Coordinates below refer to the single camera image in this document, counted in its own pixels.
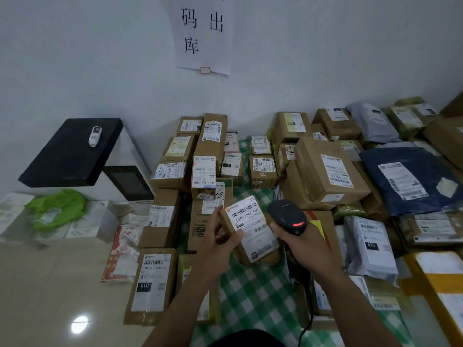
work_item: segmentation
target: blue plastic package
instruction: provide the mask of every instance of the blue plastic package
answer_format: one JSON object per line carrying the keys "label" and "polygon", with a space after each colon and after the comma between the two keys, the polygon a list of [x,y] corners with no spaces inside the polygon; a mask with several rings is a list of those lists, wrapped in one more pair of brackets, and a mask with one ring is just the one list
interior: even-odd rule
{"label": "blue plastic package", "polygon": [[463,204],[463,186],[423,148],[374,148],[359,155],[390,215],[458,210]]}

